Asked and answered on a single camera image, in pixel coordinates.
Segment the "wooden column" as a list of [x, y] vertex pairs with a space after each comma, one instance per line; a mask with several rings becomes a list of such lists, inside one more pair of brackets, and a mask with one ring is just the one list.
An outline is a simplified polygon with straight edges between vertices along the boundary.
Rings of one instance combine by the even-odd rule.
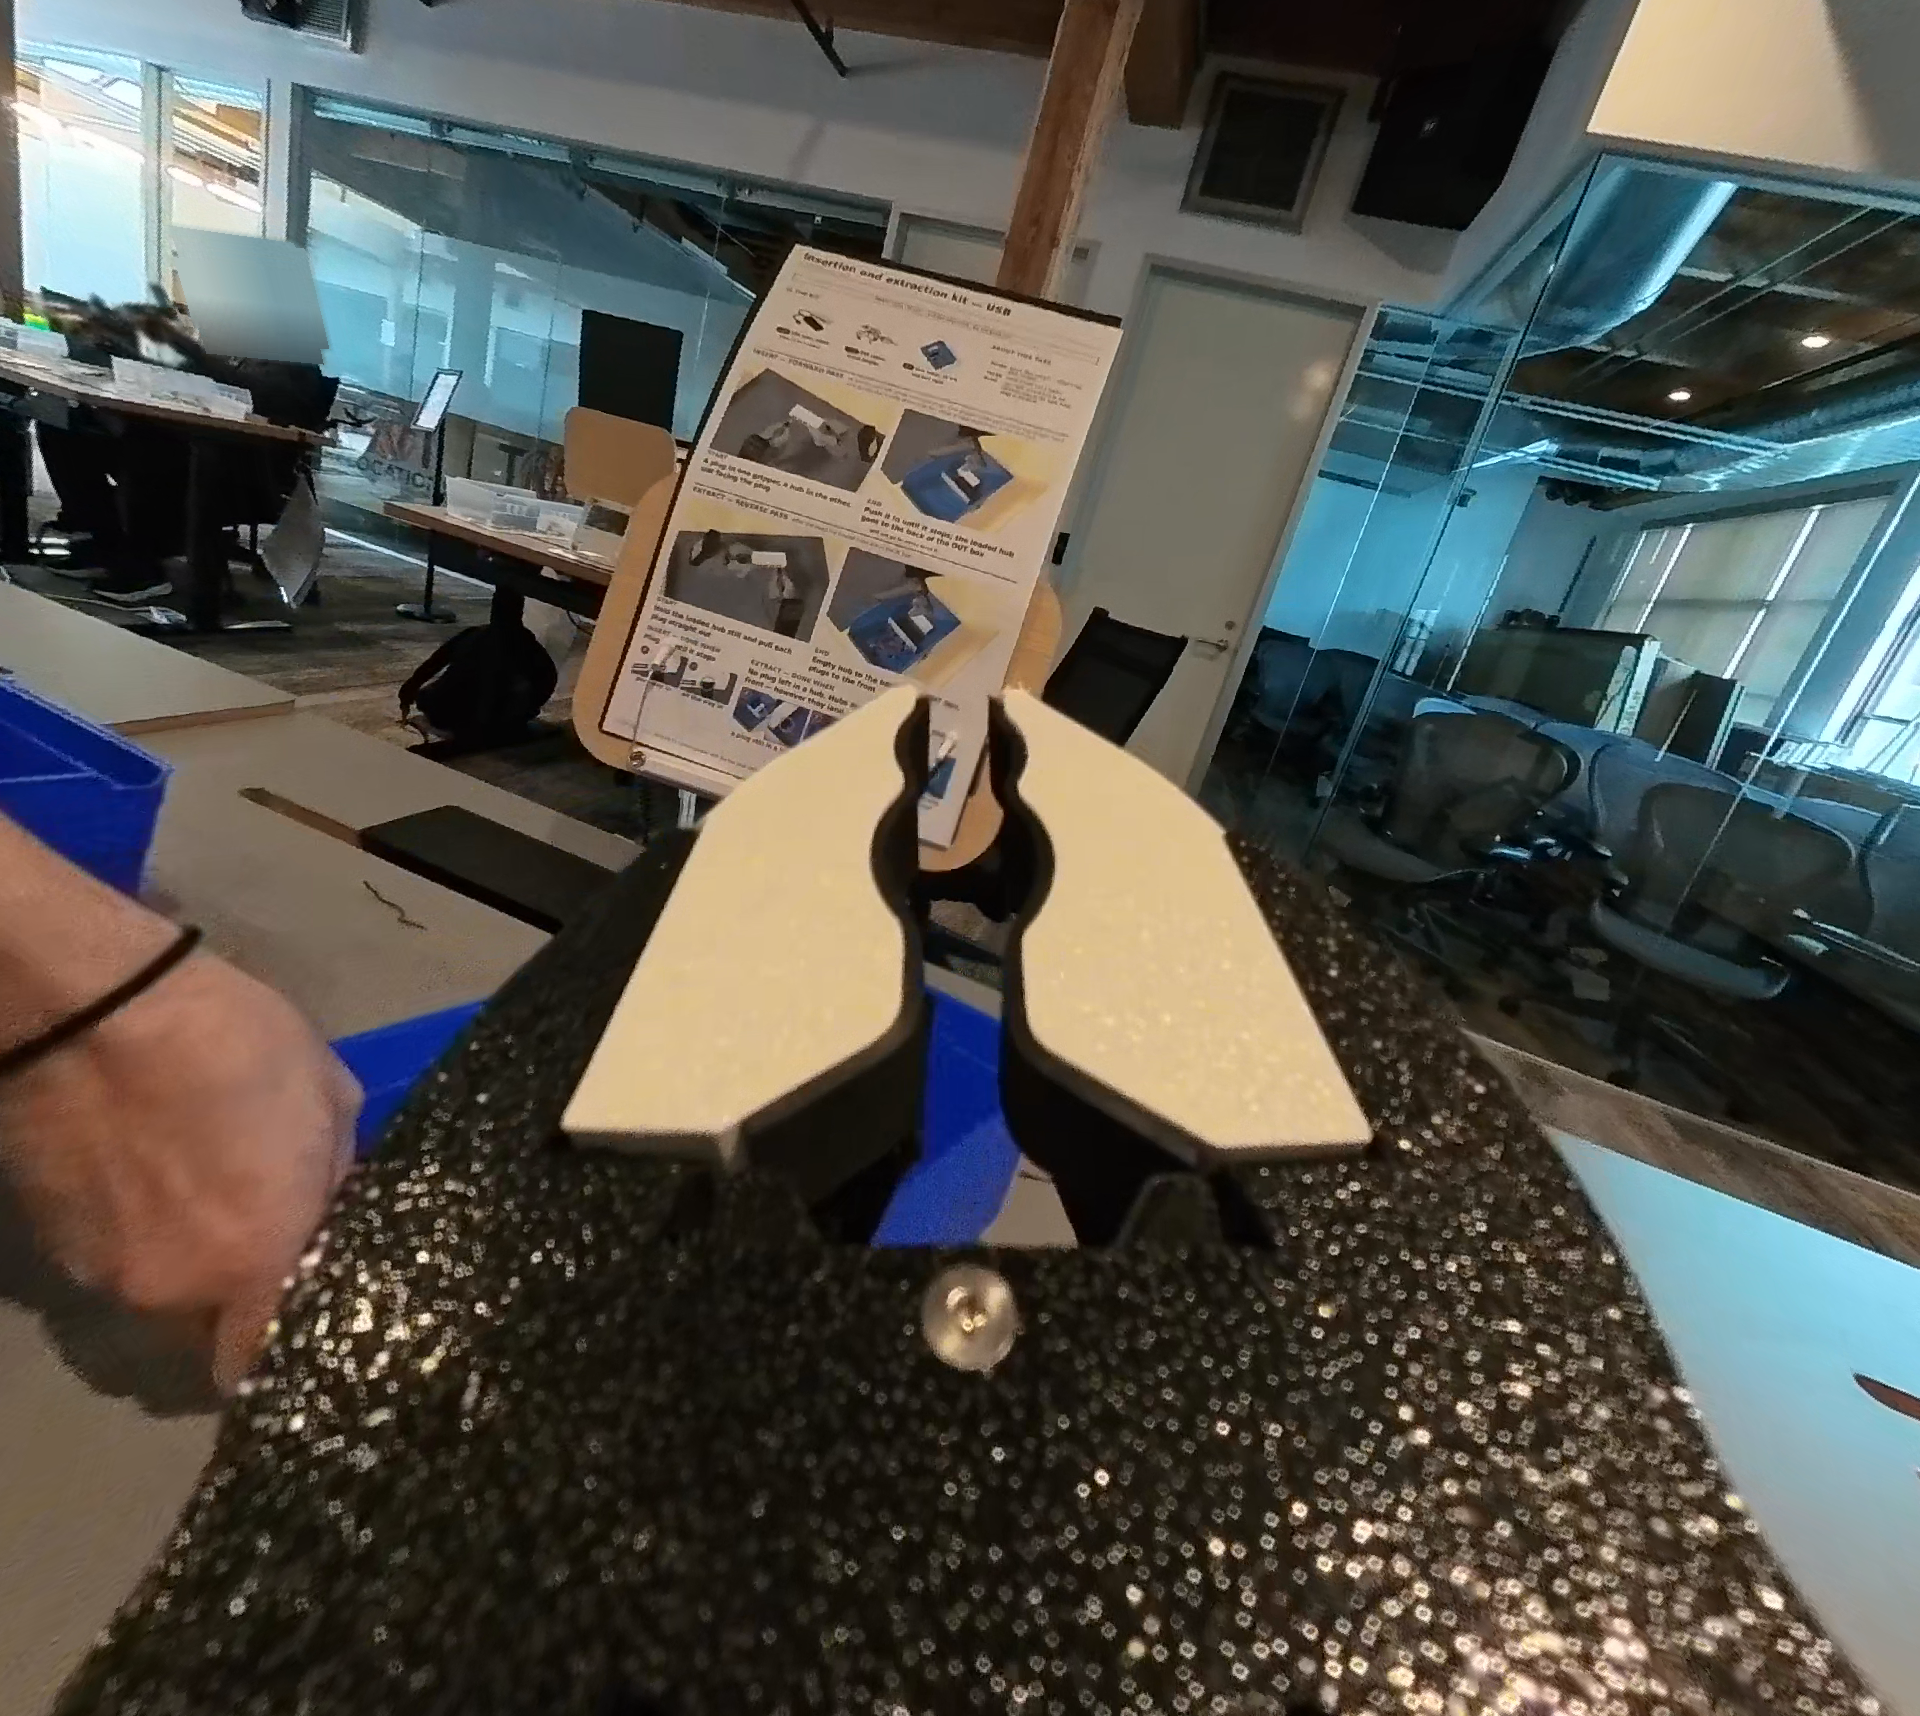
[[996, 288], [1060, 295], [1146, 0], [1065, 0], [1003, 228]]

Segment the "black monitor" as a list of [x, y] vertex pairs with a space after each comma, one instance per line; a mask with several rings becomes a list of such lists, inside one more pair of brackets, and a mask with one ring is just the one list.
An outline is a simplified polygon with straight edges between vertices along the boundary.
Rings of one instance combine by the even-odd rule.
[[612, 313], [582, 309], [578, 406], [671, 428], [683, 332]]

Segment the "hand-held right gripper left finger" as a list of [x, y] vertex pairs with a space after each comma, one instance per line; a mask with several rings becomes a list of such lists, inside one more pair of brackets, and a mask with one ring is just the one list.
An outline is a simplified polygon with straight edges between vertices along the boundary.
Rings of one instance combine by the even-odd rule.
[[911, 889], [927, 701], [887, 687], [699, 824], [561, 1128], [585, 1151], [775, 1176], [866, 1246], [922, 1154]]

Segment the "square wall vent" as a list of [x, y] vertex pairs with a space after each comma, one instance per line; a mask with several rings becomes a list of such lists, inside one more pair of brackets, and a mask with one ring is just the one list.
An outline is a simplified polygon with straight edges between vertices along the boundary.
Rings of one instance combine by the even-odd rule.
[[1344, 100], [1330, 82], [1214, 72], [1182, 210], [1299, 238]]

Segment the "rounded plywood panel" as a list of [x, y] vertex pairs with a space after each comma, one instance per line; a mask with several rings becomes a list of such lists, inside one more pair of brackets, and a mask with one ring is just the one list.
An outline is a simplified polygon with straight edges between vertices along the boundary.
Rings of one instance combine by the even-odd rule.
[[562, 414], [562, 484], [579, 504], [636, 506], [678, 466], [679, 446], [661, 427], [582, 403]]

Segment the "blue plastic bin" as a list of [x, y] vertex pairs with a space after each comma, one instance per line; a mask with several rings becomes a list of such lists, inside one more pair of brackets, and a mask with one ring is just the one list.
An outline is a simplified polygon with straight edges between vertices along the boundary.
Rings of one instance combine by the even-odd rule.
[[[1001, 1008], [991, 988], [927, 969], [922, 1155], [901, 1178], [879, 1247], [969, 1247], [987, 1239], [1018, 1176], [1021, 1151], [1001, 1105]], [[479, 1016], [479, 1004], [412, 1015], [332, 1041], [362, 1090], [353, 1128], [367, 1155], [437, 1057]]]
[[115, 729], [4, 679], [4, 816], [140, 896], [172, 768]]

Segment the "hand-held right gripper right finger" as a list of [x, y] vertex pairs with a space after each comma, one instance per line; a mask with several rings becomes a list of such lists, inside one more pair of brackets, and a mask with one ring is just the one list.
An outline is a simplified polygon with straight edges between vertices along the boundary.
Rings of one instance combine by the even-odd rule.
[[1001, 1105], [1082, 1247], [1270, 1246], [1249, 1172], [1373, 1141], [1227, 832], [1036, 694], [991, 704]]

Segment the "small wooden desk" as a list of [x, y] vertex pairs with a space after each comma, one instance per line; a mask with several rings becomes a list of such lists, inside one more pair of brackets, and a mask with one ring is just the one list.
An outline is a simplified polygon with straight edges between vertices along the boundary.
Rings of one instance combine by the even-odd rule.
[[525, 618], [530, 601], [591, 623], [610, 589], [610, 566], [561, 538], [467, 522], [437, 504], [384, 502], [381, 516], [417, 534], [431, 570], [467, 577], [494, 594], [494, 618]]

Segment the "person's left hand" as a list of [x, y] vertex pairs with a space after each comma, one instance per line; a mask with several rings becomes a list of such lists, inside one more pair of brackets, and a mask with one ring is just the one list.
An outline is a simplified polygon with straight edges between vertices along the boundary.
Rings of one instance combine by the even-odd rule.
[[4, 1075], [41, 1254], [206, 1349], [238, 1392], [353, 1165], [362, 1090], [274, 988], [204, 952]]

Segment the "person's left forearm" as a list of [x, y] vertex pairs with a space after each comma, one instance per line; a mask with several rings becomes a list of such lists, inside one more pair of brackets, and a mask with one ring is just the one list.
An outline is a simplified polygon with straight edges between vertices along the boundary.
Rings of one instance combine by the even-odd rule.
[[121, 984], [178, 931], [5, 820], [4, 1050]]

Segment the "clear plastic trays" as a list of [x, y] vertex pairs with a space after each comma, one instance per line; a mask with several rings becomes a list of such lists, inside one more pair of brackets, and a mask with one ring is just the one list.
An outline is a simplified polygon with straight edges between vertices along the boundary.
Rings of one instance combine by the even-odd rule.
[[548, 538], [572, 547], [585, 504], [543, 499], [505, 481], [447, 480], [444, 509], [470, 526]]

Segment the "black table mat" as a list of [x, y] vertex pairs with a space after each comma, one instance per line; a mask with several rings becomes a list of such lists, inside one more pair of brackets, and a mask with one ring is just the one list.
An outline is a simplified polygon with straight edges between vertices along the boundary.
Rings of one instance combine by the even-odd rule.
[[364, 855], [448, 889], [494, 914], [561, 937], [637, 857], [578, 855], [557, 841], [466, 809], [428, 809], [373, 823], [357, 835]]

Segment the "printed instruction poster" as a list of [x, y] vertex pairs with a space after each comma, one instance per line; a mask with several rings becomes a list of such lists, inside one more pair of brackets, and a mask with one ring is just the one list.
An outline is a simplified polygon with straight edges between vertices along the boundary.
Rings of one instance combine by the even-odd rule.
[[948, 846], [1117, 352], [1115, 314], [789, 249], [683, 462], [605, 728], [725, 796], [916, 687], [920, 835]]

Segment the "pale grey door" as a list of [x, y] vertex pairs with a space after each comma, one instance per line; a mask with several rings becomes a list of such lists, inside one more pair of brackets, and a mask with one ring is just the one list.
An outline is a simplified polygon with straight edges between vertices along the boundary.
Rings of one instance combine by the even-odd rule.
[[1184, 643], [1135, 753], [1199, 790], [1368, 309], [1199, 274], [1152, 283], [1125, 400], [1113, 615]]

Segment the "black wrist band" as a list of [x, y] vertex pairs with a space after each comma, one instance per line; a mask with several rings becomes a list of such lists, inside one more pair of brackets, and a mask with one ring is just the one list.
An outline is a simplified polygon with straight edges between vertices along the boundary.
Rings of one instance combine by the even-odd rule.
[[59, 1016], [47, 1029], [9, 1044], [4, 1050], [4, 1079], [33, 1069], [65, 1047], [76, 1044], [90, 1031], [100, 1029], [122, 1008], [148, 995], [157, 984], [164, 984], [204, 941], [204, 934], [192, 924], [182, 928], [178, 937], [157, 952], [148, 963], [125, 974], [121, 984], [93, 998], [80, 1008]]

